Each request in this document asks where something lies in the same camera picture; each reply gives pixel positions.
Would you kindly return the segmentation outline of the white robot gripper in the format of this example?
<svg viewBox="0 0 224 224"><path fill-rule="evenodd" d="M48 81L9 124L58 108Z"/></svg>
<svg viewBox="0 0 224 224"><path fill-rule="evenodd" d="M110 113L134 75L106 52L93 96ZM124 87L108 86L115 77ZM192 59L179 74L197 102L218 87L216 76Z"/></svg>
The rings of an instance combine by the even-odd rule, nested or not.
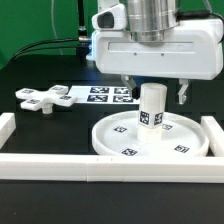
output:
<svg viewBox="0 0 224 224"><path fill-rule="evenodd" d="M188 79L212 80L221 72L222 35L218 19L182 21L161 42L135 42L128 32L100 30L92 36L92 57L100 72L122 75L133 99L140 97L140 88L132 76L179 78L178 103L183 105Z"/></svg>

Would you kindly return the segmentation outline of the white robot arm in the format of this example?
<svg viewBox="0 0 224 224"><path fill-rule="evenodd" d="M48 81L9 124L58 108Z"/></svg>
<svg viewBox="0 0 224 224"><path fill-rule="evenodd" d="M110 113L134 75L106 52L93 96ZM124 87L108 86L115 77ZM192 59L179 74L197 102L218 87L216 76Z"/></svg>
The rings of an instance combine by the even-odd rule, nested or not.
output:
<svg viewBox="0 0 224 224"><path fill-rule="evenodd" d="M135 76L177 78L178 101L191 80L212 80L223 68L224 17L209 10L183 12L177 0L98 0L87 59L118 74L133 98Z"/></svg>

